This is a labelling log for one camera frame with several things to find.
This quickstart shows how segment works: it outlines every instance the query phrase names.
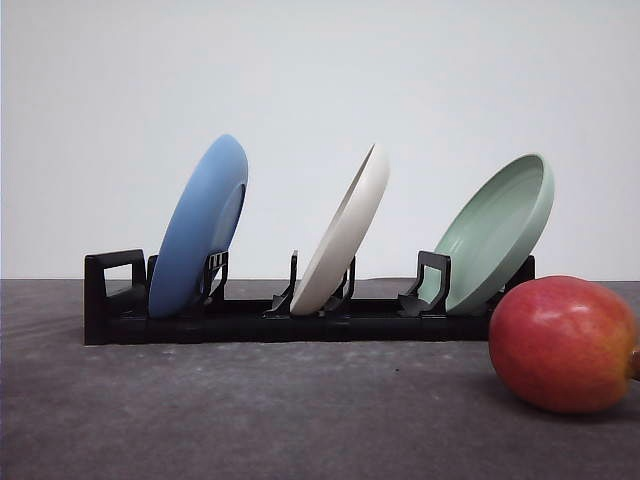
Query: dish rack base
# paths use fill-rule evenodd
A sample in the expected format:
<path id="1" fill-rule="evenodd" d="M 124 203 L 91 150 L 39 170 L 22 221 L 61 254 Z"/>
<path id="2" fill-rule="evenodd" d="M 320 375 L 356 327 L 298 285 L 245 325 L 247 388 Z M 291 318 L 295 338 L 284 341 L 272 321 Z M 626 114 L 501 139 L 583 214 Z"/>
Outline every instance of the dish rack base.
<path id="1" fill-rule="evenodd" d="M 148 292 L 157 255 L 145 266 L 142 250 L 87 255 L 84 278 L 85 345 L 204 342 L 291 342 L 356 340 L 486 340 L 491 314 L 502 296 L 535 276 L 529 256 L 513 278 L 478 315 L 446 313 L 451 283 L 451 258 L 418 252 L 415 281 L 406 293 L 390 299 L 353 298 L 356 260 L 316 314 L 293 316 L 289 307 L 296 288 L 298 253 L 293 252 L 289 284 L 272 299 L 226 297 L 229 253 L 213 253 L 205 261 L 200 297 L 192 306 L 168 318 L 148 315 Z M 108 295 L 104 272 L 131 265 L 131 287 Z M 440 272 L 433 300 L 418 298 L 427 267 Z M 216 275 L 220 279 L 214 285 Z"/>

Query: gray table surface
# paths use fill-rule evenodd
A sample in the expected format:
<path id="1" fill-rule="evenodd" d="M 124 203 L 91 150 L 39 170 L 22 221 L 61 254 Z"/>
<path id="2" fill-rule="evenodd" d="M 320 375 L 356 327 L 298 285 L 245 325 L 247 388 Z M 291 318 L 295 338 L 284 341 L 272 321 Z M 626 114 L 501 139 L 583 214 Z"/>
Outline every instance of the gray table surface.
<path id="1" fill-rule="evenodd" d="M 640 311 L 640 282 L 607 286 Z M 639 382 L 601 414 L 545 413 L 485 342 L 85 347 L 81 281 L 5 280 L 1 368 L 7 480 L 640 478 Z"/>

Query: white plate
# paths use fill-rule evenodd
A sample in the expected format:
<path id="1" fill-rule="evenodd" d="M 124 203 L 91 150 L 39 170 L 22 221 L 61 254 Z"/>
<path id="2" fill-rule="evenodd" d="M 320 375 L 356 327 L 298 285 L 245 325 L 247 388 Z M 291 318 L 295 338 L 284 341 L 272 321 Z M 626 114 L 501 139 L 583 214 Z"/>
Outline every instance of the white plate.
<path id="1" fill-rule="evenodd" d="M 387 154 L 372 145 L 333 216 L 291 301 L 293 315 L 317 312 L 336 290 L 362 243 L 389 179 Z"/>

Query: mint green plate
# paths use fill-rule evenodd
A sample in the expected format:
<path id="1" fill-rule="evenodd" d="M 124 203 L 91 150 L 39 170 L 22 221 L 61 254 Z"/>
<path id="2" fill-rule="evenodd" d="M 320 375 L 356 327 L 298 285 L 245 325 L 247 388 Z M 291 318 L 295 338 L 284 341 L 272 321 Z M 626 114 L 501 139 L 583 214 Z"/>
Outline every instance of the mint green plate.
<path id="1" fill-rule="evenodd" d="M 435 249 L 451 257 L 449 314 L 481 313 L 518 271 L 544 230 L 553 193 L 549 164 L 530 154 L 496 173 L 465 205 Z M 433 273 L 418 291 L 426 301 L 440 288 Z"/>

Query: blue plate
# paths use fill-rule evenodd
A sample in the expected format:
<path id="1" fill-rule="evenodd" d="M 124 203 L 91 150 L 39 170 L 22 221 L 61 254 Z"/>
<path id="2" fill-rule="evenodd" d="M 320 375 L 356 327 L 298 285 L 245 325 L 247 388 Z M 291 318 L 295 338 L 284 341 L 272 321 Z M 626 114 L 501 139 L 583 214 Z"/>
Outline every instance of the blue plate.
<path id="1" fill-rule="evenodd" d="M 200 294 L 204 262 L 229 248 L 247 188 L 248 165 L 235 138 L 218 138 L 189 179 L 164 235 L 149 289 L 149 315 L 167 317 Z"/>

